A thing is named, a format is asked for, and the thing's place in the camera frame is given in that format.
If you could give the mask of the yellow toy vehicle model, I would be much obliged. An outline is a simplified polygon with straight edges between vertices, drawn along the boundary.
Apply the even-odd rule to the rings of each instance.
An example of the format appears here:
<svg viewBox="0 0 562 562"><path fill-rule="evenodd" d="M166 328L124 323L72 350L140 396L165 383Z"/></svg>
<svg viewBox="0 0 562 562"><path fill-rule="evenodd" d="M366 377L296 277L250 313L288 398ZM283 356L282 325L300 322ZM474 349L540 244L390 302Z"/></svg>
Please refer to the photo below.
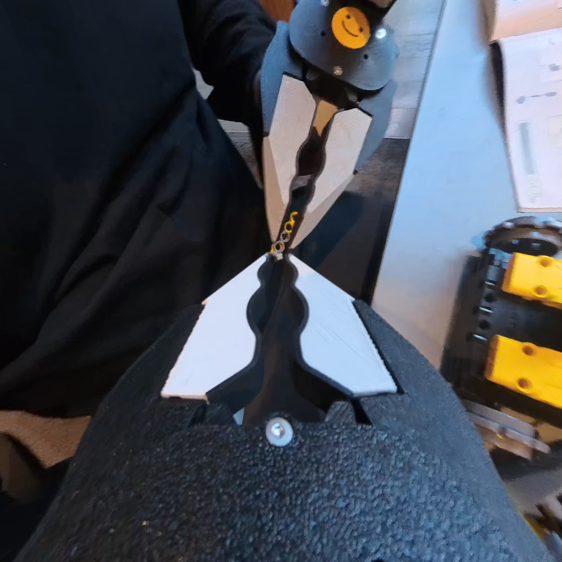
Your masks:
<svg viewBox="0 0 562 562"><path fill-rule="evenodd" d="M441 361L482 439L531 460L549 454L508 409L561 428L561 221L520 216L469 256Z"/></svg>

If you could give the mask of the instruction booklet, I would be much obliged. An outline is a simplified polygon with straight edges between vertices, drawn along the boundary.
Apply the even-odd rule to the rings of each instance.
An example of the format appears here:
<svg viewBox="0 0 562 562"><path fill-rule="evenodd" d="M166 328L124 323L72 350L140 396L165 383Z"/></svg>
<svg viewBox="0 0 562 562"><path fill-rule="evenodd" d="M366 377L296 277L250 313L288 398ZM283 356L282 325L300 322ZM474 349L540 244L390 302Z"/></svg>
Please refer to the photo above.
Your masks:
<svg viewBox="0 0 562 562"><path fill-rule="evenodd" d="M482 1L518 211L561 212L561 1Z"/></svg>

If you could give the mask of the person's dark clothing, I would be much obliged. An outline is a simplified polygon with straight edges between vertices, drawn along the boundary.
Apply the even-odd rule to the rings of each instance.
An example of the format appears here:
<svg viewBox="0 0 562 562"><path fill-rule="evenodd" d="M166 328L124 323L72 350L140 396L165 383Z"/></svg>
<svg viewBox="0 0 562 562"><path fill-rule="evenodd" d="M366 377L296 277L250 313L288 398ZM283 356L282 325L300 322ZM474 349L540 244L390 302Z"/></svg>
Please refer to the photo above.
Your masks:
<svg viewBox="0 0 562 562"><path fill-rule="evenodd" d="M261 255L263 196L207 102L179 1L1 1L1 409L89 415L139 398L164 343ZM352 546L273 542L205 512L172 438L219 445L196 410L94 418L68 479L2 561L357 561Z"/></svg>

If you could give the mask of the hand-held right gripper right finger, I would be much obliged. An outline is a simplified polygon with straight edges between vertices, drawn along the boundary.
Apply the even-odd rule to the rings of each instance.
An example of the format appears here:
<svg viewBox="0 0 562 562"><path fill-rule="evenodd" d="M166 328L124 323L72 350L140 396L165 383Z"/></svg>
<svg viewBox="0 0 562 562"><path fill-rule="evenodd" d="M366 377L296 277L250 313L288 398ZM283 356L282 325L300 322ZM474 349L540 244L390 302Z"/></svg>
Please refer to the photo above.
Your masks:
<svg viewBox="0 0 562 562"><path fill-rule="evenodd" d="M294 288L305 305L299 346L305 364L352 397L394 394L388 371L354 299L298 258Z"/></svg>

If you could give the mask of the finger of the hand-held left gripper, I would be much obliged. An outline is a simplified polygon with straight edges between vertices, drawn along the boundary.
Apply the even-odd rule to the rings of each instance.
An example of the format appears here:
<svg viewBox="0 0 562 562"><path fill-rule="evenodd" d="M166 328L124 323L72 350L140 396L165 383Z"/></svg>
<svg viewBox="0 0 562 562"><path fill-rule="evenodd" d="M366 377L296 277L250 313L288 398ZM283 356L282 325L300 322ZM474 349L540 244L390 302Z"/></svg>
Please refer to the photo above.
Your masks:
<svg viewBox="0 0 562 562"><path fill-rule="evenodd" d="M309 138L315 114L316 101L305 83L282 76L270 131L263 139L263 191L272 242L285 223L299 152Z"/></svg>
<svg viewBox="0 0 562 562"><path fill-rule="evenodd" d="M323 165L314 179L312 197L297 233L292 237L292 249L313 231L351 182L371 121L371 116L361 109L334 114L325 139Z"/></svg>

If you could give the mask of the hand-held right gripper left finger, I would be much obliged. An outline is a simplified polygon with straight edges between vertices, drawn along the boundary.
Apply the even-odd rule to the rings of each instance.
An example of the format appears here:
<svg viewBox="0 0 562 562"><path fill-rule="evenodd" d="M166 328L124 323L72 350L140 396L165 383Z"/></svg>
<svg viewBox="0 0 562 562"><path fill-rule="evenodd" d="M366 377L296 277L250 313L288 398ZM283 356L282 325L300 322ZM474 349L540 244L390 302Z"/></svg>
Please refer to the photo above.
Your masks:
<svg viewBox="0 0 562 562"><path fill-rule="evenodd" d="M258 271L266 258L259 257L203 301L203 310L167 377L162 397L207 400L210 391L249 366L257 336L247 309L261 287Z"/></svg>

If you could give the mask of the person's left forearm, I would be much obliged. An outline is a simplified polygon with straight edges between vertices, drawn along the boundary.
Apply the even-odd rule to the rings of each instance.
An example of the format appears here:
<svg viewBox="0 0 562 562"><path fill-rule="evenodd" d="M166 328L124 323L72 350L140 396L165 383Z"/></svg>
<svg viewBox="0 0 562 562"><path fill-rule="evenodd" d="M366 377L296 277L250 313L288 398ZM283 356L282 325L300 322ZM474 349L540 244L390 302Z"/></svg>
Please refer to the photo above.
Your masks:
<svg viewBox="0 0 562 562"><path fill-rule="evenodd" d="M179 1L192 65L218 119L261 129L258 77L276 23L259 1Z"/></svg>

